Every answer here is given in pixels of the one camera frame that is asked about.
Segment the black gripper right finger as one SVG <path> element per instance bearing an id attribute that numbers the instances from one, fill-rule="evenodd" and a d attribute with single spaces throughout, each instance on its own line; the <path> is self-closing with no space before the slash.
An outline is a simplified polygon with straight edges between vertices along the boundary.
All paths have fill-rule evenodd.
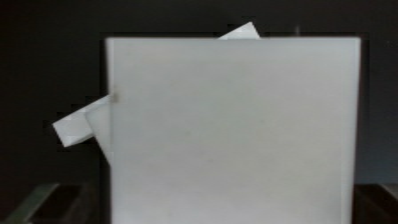
<path id="1" fill-rule="evenodd" d="M 355 224 L 398 224 L 398 183 L 355 186 Z"/>

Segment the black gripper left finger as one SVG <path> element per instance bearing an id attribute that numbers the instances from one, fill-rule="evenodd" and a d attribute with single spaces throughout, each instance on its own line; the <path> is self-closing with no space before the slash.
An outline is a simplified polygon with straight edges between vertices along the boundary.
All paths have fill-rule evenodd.
<path id="1" fill-rule="evenodd" d="M 41 184 L 0 224 L 101 224 L 99 199 L 92 185 Z"/>

